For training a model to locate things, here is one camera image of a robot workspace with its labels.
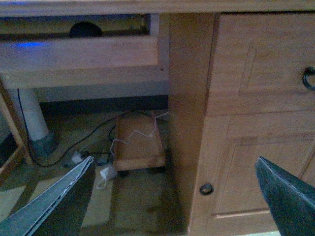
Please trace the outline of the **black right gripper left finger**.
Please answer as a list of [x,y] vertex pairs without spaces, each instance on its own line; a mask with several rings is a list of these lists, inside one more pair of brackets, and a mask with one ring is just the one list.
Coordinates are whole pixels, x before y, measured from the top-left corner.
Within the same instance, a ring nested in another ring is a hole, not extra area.
[[86,158],[0,223],[2,236],[77,236],[92,196],[95,162]]

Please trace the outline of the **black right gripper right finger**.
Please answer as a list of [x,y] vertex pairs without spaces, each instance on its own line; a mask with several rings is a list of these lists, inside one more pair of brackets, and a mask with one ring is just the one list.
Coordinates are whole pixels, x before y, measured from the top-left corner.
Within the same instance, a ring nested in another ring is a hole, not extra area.
[[315,188],[260,156],[255,163],[260,191],[282,236],[315,234]]

